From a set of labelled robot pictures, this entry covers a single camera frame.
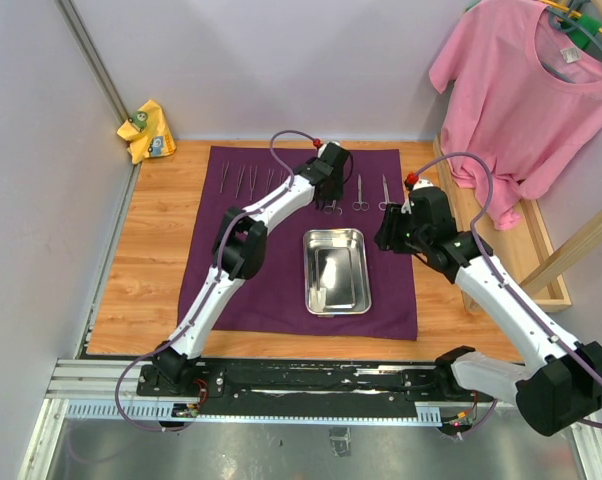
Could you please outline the steel scissors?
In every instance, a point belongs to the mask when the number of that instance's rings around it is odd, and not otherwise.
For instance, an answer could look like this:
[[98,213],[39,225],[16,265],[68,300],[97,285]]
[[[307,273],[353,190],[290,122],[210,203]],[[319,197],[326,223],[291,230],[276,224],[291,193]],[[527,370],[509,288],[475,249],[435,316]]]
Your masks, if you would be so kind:
[[339,207],[337,205],[337,201],[336,200],[333,200],[331,203],[327,204],[323,208],[323,211],[326,214],[329,214],[329,215],[331,215],[331,214],[342,215],[343,214],[343,210],[342,210],[341,207]]
[[355,212],[366,212],[369,210],[369,203],[363,198],[363,182],[361,175],[357,176],[357,197],[352,203],[352,209]]
[[378,204],[378,208],[381,211],[385,211],[387,209],[388,205],[391,203],[390,195],[389,195],[389,186],[388,186],[387,178],[385,175],[382,175],[382,188],[383,188],[383,199]]

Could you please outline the steel instrument tray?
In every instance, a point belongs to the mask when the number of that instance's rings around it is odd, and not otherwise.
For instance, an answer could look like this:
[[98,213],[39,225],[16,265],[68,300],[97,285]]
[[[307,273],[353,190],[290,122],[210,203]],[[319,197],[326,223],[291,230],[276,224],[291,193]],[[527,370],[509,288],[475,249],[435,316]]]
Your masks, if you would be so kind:
[[[314,229],[303,236],[305,306],[318,317],[362,315],[372,306],[365,239],[354,228]],[[327,305],[312,309],[313,290],[325,288]]]

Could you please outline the purple surgical wrap cloth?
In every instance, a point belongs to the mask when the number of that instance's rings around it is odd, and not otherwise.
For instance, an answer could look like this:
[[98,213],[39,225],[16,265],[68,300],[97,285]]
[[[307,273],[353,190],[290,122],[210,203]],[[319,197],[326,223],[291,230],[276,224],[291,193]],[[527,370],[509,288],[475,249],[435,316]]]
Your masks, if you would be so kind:
[[[412,259],[381,251],[374,243],[383,211],[382,175],[387,178],[390,200],[404,200],[400,154],[396,150],[356,150],[353,172],[338,205],[343,214],[326,214],[308,205],[288,217],[269,234],[266,257],[260,272],[232,297],[215,324],[218,330],[274,332],[318,336],[365,336],[395,340],[417,337],[417,305]],[[219,193],[222,165],[230,168],[223,194]],[[237,174],[246,165],[241,193],[235,199]],[[253,201],[249,200],[249,169],[258,167]],[[213,243],[224,213],[265,196],[268,169],[274,169],[270,192],[280,185],[280,165],[270,152],[259,148],[214,146],[198,208],[189,256],[178,301],[183,318],[199,293],[212,264]],[[357,176],[363,182],[366,212],[355,212]],[[365,239],[372,306],[362,315],[321,318],[305,306],[303,236],[309,230],[354,228]]]

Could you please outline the white gauze pad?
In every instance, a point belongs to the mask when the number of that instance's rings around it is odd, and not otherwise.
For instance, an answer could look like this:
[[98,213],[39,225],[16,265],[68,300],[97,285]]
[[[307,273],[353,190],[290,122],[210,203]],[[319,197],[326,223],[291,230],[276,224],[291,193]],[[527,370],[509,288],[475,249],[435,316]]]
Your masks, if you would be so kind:
[[310,295],[312,309],[315,311],[323,311],[327,305],[327,293],[325,288],[313,290]]

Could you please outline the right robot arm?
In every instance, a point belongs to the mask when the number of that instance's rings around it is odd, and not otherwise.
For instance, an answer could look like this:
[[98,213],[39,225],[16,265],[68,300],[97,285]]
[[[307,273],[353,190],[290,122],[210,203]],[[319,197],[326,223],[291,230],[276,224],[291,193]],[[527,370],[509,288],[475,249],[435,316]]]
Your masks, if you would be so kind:
[[474,229],[459,231],[440,188],[414,188],[384,210],[375,244],[413,255],[469,295],[508,337],[515,365],[472,347],[436,359],[434,387],[447,400],[467,391],[515,406],[537,433],[552,436],[602,409],[602,346],[558,326],[513,280]]

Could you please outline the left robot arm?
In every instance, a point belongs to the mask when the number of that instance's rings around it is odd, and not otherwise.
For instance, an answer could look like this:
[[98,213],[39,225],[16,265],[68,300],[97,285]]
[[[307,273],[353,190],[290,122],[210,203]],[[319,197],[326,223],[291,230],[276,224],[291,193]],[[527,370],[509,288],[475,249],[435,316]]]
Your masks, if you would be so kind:
[[152,355],[160,383],[181,396],[197,383],[195,367],[207,337],[223,310],[262,268],[268,235],[296,211],[343,196],[344,168],[353,155],[337,142],[317,148],[315,156],[294,169],[262,199],[223,215],[213,243],[212,264],[203,285],[178,327]]

